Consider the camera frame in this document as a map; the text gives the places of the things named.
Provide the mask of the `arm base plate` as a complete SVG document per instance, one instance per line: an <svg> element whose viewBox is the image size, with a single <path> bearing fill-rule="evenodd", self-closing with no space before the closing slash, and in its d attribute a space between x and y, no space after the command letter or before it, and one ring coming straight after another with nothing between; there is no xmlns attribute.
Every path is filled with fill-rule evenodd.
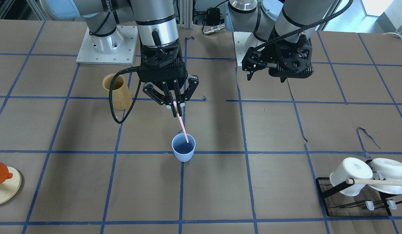
<svg viewBox="0 0 402 234"><path fill-rule="evenodd" d="M97 37L86 30L76 62L98 65L134 65L138 31L136 26L118 26L106 37Z"/></svg>
<svg viewBox="0 0 402 234"><path fill-rule="evenodd" d="M242 60L248 48L255 46L255 37L252 32L233 32L233 40L237 67L241 68Z"/></svg>

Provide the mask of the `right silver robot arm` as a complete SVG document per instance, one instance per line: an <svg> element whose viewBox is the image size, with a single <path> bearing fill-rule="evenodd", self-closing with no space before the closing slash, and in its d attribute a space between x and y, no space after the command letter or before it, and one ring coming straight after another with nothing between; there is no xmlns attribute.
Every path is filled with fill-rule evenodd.
<svg viewBox="0 0 402 234"><path fill-rule="evenodd" d="M92 55L114 59L129 48L115 11L124 9L137 24L140 65L114 75L136 72L143 92L159 105L171 109L174 117L199 84L186 70L179 42L174 5L171 0L41 0L46 12L57 19L84 17L88 26L88 49Z"/></svg>

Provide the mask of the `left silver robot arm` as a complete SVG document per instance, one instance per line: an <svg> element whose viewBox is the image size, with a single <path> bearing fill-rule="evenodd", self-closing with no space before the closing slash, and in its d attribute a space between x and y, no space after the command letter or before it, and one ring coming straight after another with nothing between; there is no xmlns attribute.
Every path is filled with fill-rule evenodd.
<svg viewBox="0 0 402 234"><path fill-rule="evenodd" d="M226 6L226 30L248 32L241 68L251 80L254 72L268 69L283 83L314 74L311 36L333 0L230 0Z"/></svg>

